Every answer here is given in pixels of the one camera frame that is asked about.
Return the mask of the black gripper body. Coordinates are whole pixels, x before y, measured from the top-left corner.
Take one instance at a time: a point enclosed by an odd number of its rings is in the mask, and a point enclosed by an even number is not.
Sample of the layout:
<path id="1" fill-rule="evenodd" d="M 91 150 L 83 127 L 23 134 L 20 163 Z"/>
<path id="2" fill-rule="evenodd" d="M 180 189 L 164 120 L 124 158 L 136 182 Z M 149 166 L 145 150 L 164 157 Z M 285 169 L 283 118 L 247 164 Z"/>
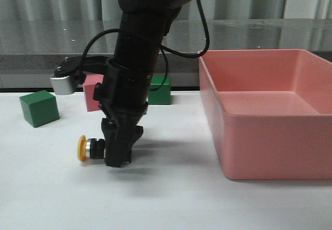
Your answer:
<path id="1" fill-rule="evenodd" d="M 112 59 L 98 63 L 94 72 L 103 75 L 93 98 L 99 101 L 107 119 L 116 125 L 116 139 L 131 139 L 147 110 L 147 94 L 152 71 L 139 71 L 116 64 Z"/>

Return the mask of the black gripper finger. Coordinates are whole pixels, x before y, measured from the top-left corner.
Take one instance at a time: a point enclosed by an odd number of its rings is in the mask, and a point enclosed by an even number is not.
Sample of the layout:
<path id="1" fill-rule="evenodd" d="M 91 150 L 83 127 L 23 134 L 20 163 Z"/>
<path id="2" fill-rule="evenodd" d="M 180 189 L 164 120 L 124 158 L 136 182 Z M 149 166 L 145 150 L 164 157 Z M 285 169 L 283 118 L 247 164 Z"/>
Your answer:
<path id="1" fill-rule="evenodd" d="M 117 150 L 117 126 L 110 123 L 106 118 L 103 118 L 101 129 L 105 141 L 105 164 L 109 167 L 120 167 L 122 162 Z"/>
<path id="2" fill-rule="evenodd" d="M 128 134 L 128 136 L 126 137 L 127 147 L 125 155 L 122 159 L 122 163 L 131 163 L 133 145 L 136 143 L 138 139 L 141 138 L 143 132 L 144 132 L 143 126 L 135 126 L 133 130 Z"/>

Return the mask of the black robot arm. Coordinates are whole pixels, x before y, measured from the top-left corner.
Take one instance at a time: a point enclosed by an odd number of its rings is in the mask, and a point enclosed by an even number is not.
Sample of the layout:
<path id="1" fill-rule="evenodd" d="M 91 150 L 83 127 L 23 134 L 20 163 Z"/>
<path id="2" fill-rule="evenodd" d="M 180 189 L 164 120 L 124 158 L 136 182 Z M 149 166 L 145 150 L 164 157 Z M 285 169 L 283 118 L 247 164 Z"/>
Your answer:
<path id="1" fill-rule="evenodd" d="M 105 114 L 102 132 L 108 166 L 120 167 L 131 160 L 132 146 L 143 134 L 138 122 L 147 110 L 160 44 L 189 1 L 118 0 L 122 18 L 114 57 L 94 90 Z"/>

